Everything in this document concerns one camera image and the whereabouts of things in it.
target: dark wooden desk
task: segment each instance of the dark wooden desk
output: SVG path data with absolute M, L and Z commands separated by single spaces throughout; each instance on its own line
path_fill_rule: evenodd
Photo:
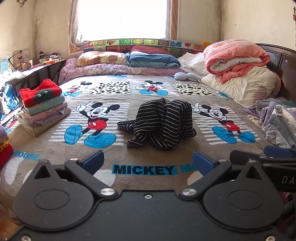
M 41 84 L 41 80 L 44 80 L 46 78 L 51 79 L 54 77 L 54 75 L 57 72 L 60 72 L 61 69 L 65 66 L 66 59 L 59 60 L 52 64 L 46 64 L 42 66 L 38 66 L 33 69 L 26 70 L 24 72 L 21 72 L 23 75 L 19 78 L 13 78 L 11 80 L 6 81 L 5 83 L 11 84 L 14 91 L 16 92 L 18 98 L 20 99 L 19 91 L 20 89 L 29 88 L 29 89 L 35 89 Z M 30 79 L 34 78 L 37 82 L 36 84 L 31 86 Z

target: wooden headboard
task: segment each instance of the wooden headboard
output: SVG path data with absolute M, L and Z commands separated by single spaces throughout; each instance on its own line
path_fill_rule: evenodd
M 271 44 L 257 44 L 270 55 L 267 67 L 281 78 L 278 96 L 296 103 L 296 51 Z

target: bolt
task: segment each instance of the bolt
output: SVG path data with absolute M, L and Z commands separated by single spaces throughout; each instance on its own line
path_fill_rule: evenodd
M 146 194 L 145 196 L 144 196 L 144 198 L 146 198 L 146 199 L 151 199 L 153 196 L 151 195 L 151 194 Z
M 268 236 L 266 239 L 265 239 L 265 241 L 276 241 L 276 237 L 274 237 L 274 236 Z
M 196 190 L 193 189 L 193 188 L 185 188 L 183 191 L 182 191 L 182 194 L 184 196 L 194 196 L 196 194 Z
M 28 236 L 28 235 L 23 235 L 21 238 L 20 238 L 21 241 L 31 241 L 31 238 Z
M 111 196 L 111 195 L 115 194 L 115 190 L 112 188 L 103 188 L 100 191 L 100 194 L 102 194 L 104 196 Z

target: mickey mouse bedspread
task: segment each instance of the mickey mouse bedspread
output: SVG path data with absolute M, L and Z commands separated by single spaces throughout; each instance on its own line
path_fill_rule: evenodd
M 72 112 L 39 137 L 30 136 L 17 115 L 7 125 L 14 154 L 0 173 L 0 200 L 10 213 L 14 196 L 39 160 L 62 164 L 102 149 L 105 162 L 94 176 L 107 185 L 118 191 L 179 192 L 201 177 L 192 166 L 195 150 L 213 159 L 228 159 L 234 149 L 262 153 L 269 144 L 256 119 L 201 83 L 161 76 L 91 76 L 73 79 L 61 88 Z M 173 151 L 156 149 L 149 142 L 128 148 L 132 134 L 118 129 L 117 122 L 135 119 L 142 103 L 162 97 L 192 105 L 197 135 L 181 140 Z

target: floor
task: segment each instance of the floor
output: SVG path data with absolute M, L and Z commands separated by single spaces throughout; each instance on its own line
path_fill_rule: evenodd
M 5 240 L 9 238 L 17 231 L 18 225 L 7 220 L 0 218 L 0 238 Z

